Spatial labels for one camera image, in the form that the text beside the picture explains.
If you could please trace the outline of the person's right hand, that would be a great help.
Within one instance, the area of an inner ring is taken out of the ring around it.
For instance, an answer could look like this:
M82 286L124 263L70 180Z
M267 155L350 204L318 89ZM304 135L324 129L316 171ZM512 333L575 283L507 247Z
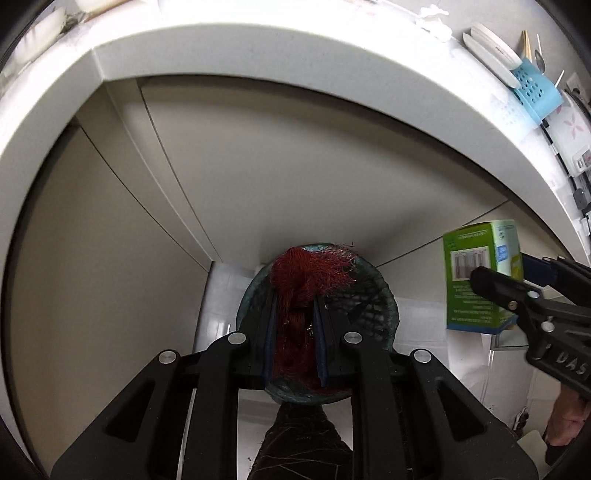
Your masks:
M545 440L551 446L567 446L583 428L590 414L590 402L562 384L548 420Z

